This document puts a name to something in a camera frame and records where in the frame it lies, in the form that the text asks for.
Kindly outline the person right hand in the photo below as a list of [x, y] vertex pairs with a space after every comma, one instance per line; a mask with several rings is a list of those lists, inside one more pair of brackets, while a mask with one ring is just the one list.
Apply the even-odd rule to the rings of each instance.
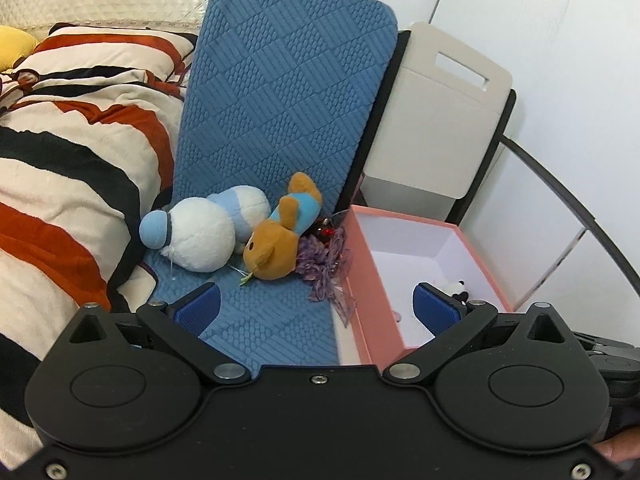
[[594, 448], [607, 460], [623, 463], [640, 458], [640, 428], [627, 429], [615, 437], [597, 443]]

